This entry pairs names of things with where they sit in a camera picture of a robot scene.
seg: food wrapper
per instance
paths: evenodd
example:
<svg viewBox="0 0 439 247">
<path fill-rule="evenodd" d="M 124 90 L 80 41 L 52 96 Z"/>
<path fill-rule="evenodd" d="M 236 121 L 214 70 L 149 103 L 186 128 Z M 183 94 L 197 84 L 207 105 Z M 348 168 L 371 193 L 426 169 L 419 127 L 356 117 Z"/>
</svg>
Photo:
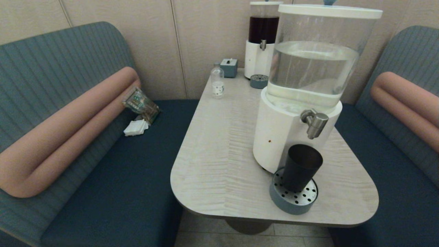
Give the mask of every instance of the food wrapper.
<svg viewBox="0 0 439 247">
<path fill-rule="evenodd" d="M 138 87 L 133 87 L 122 101 L 126 108 L 140 114 L 145 121 L 151 125 L 157 115 L 161 112 L 160 108 Z"/>
</svg>

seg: black cup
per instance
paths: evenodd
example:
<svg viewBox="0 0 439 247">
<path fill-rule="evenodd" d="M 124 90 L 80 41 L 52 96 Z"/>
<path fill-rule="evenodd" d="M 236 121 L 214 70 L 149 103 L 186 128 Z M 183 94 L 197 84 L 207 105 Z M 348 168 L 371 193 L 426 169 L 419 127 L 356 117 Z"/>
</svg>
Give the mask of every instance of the black cup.
<svg viewBox="0 0 439 247">
<path fill-rule="evenodd" d="M 301 191 L 323 164 L 323 157 L 314 148 L 297 144 L 288 149 L 283 174 L 284 187 L 290 191 Z"/>
</svg>

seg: pink cylindrical cushion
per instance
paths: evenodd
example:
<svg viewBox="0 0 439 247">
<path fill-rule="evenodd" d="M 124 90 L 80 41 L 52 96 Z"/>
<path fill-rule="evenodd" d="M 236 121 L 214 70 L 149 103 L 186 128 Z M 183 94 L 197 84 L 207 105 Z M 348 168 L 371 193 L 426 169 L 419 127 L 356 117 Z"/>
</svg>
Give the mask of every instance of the pink cylindrical cushion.
<svg viewBox="0 0 439 247">
<path fill-rule="evenodd" d="M 15 197 L 45 190 L 123 111 L 133 85 L 139 77 L 125 67 L 18 139 L 0 153 L 0 188 Z"/>
<path fill-rule="evenodd" d="M 439 98 L 418 85 L 392 73 L 377 77 L 372 98 L 439 152 Z"/>
</svg>

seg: dark liquid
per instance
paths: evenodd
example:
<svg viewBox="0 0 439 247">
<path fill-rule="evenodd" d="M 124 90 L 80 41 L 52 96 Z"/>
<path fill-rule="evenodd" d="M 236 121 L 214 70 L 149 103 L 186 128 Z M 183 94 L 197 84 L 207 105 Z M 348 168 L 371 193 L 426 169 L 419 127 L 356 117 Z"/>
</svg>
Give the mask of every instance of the dark liquid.
<svg viewBox="0 0 439 247">
<path fill-rule="evenodd" d="M 276 41 L 278 23 L 279 17 L 250 17 L 249 42 L 260 44 L 261 40 L 267 40 L 267 44 L 273 44 Z"/>
</svg>

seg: white dispenser lid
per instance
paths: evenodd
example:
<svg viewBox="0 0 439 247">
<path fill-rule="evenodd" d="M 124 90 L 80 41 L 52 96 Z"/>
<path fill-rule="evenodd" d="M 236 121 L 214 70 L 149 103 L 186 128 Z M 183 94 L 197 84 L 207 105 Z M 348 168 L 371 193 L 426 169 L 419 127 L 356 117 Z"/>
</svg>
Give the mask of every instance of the white dispenser lid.
<svg viewBox="0 0 439 247">
<path fill-rule="evenodd" d="M 250 2 L 250 5 L 280 5 L 284 2 Z"/>
<path fill-rule="evenodd" d="M 383 13 L 382 10 L 378 9 L 317 4 L 282 4 L 279 5 L 279 12 L 295 15 L 312 15 L 354 19 L 379 19 L 381 18 Z"/>
</svg>

